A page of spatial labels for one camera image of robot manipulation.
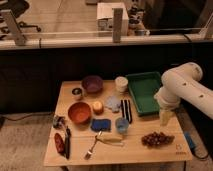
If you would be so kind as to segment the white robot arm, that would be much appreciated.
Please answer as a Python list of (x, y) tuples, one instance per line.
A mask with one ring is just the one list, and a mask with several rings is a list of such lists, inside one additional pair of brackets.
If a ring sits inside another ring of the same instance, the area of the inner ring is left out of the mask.
[(213, 120), (213, 90), (199, 83), (202, 77), (202, 68), (194, 62), (182, 64), (163, 73), (162, 86), (154, 95), (160, 107), (161, 126), (168, 124), (173, 110), (179, 107), (182, 99)]

